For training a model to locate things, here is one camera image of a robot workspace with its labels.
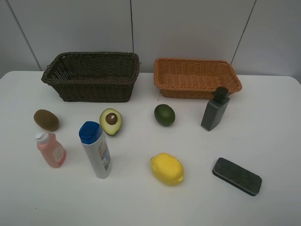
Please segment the dark green whole avocado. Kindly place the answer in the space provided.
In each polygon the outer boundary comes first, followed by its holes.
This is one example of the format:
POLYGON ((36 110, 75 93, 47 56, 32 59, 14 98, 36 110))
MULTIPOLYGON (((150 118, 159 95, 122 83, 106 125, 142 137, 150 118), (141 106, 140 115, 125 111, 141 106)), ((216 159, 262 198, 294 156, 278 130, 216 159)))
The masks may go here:
POLYGON ((160 104, 154 109, 155 119, 162 126, 171 126, 175 121, 174 110, 166 104, 160 104))

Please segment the halved avocado with pit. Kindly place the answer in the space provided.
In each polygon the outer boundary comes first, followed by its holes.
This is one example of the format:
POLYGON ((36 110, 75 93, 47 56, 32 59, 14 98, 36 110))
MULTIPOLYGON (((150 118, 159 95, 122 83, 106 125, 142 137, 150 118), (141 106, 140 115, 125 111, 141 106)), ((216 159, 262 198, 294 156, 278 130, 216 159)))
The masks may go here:
POLYGON ((105 109, 99 121, 102 129, 110 136, 114 136, 122 126, 122 116, 113 108, 105 109))

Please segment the white bottle blue cap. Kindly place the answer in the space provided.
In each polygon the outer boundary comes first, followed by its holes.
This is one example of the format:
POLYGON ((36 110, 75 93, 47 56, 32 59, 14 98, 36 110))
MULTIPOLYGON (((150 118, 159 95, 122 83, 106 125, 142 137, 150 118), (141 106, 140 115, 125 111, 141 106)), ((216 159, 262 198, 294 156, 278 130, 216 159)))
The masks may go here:
POLYGON ((85 122, 79 130, 79 138, 96 176, 105 179, 111 172, 111 157, 105 132, 94 121, 85 122))

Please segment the dark grey pump bottle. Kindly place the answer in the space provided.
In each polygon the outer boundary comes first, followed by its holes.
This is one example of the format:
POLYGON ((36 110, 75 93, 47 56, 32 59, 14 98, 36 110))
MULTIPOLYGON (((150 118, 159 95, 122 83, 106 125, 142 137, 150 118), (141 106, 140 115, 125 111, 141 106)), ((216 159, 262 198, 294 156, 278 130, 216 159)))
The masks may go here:
POLYGON ((218 87, 212 93, 213 99, 208 101, 201 122, 201 126, 207 131, 213 130, 221 122, 230 100, 228 93, 225 87, 218 87))

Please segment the pink bottle white cap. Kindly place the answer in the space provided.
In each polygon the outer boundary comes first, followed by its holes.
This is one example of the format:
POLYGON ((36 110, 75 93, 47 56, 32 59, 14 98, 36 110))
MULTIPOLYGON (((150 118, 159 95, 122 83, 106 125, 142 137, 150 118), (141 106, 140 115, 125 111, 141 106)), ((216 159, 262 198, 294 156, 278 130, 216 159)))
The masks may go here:
POLYGON ((66 159, 66 151, 57 141, 56 135, 50 132, 39 132, 35 135, 37 149, 41 152, 47 164, 59 168, 66 159))

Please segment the brown kiwi fruit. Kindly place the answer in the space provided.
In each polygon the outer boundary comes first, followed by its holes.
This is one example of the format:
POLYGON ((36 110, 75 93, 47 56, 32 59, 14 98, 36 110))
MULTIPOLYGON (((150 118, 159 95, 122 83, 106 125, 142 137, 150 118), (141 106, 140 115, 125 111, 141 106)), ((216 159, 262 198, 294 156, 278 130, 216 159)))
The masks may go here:
POLYGON ((38 126, 47 131, 54 131, 59 128, 59 119, 52 112, 39 109, 33 116, 38 126))

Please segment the black whiteboard eraser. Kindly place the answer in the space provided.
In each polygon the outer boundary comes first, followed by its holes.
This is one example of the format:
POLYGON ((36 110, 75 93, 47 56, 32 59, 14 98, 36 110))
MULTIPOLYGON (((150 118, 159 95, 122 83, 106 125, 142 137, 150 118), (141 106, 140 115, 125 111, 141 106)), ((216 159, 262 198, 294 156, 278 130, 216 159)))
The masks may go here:
POLYGON ((260 191, 260 176, 222 157, 216 161, 212 173, 250 196, 256 196, 260 191))

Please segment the orange wicker basket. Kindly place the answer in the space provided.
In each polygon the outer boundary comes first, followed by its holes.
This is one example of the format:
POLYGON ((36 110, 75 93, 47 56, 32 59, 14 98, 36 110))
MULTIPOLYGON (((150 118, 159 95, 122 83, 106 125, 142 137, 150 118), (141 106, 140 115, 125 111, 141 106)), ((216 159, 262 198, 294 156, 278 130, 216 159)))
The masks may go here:
POLYGON ((230 95, 242 89, 234 69, 223 60, 158 58, 154 84, 168 98, 211 99, 218 87, 230 95))

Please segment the yellow lemon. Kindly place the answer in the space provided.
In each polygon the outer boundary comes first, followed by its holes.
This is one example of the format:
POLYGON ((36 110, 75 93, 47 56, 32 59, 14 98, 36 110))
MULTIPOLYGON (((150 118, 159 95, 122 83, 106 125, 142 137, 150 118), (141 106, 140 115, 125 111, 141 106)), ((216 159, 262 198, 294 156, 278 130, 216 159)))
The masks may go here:
POLYGON ((153 175, 168 186, 179 185, 184 180, 184 167, 174 156, 159 153, 150 160, 153 175))

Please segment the dark brown wicker basket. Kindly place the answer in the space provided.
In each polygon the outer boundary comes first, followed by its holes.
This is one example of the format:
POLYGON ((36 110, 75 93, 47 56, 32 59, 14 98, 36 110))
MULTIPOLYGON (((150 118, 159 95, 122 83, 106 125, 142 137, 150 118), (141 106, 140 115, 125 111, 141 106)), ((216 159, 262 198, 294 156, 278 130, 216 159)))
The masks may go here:
POLYGON ((65 102, 128 102, 140 60, 129 52, 65 52, 47 66, 42 82, 65 102))

